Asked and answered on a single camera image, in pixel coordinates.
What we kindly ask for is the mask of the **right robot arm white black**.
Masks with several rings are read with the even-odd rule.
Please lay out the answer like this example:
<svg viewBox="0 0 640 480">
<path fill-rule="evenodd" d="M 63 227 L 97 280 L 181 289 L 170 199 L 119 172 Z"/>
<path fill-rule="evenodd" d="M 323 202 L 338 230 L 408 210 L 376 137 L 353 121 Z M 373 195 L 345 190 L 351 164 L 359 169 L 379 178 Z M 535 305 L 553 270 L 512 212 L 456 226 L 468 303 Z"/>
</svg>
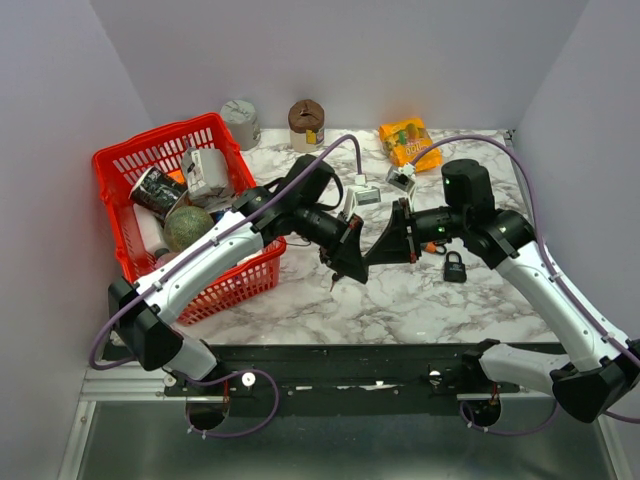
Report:
<svg viewBox="0 0 640 480">
<path fill-rule="evenodd" d="M 414 263 L 419 247 L 459 238 L 465 248 L 514 286 L 564 348 L 561 355 L 485 340 L 469 350 L 460 379 L 469 390 L 511 383 L 551 395 L 574 419 L 591 423 L 639 381 L 639 343 L 596 312 L 554 268 L 532 225 L 498 209 L 487 169 L 471 159 L 442 169 L 445 206 L 412 212 L 394 202 L 367 265 Z"/>
</svg>

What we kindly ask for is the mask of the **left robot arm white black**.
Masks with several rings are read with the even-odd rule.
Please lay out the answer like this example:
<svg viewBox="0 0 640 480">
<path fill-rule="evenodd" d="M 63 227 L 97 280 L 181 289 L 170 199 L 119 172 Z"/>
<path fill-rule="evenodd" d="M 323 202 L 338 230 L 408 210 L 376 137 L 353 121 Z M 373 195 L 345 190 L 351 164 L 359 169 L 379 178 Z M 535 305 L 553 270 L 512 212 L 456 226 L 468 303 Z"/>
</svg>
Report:
<svg viewBox="0 0 640 480">
<path fill-rule="evenodd" d="M 214 393 L 222 380 L 216 357 L 204 342 L 172 326 L 207 286 L 281 236 L 302 236 L 319 246 L 322 262 L 335 273 L 366 282 L 360 218 L 333 217 L 318 202 L 334 175 L 322 156 L 303 155 L 274 191 L 245 191 L 214 227 L 167 265 L 134 283 L 113 282 L 109 313 L 134 361 L 147 371 L 187 376 L 201 395 Z"/>
</svg>

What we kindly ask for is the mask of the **black key bunch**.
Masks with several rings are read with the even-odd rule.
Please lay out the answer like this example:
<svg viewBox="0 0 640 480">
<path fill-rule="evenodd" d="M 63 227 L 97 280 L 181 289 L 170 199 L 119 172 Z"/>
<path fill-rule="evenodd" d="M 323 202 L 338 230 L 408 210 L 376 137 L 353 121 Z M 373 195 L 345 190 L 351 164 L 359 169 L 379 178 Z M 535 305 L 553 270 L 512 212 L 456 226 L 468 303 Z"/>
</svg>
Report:
<svg viewBox="0 0 640 480">
<path fill-rule="evenodd" d="M 343 275 L 340 273 L 334 273 L 331 277 L 331 285 L 329 291 L 332 291 L 336 284 L 343 278 Z"/>
</svg>

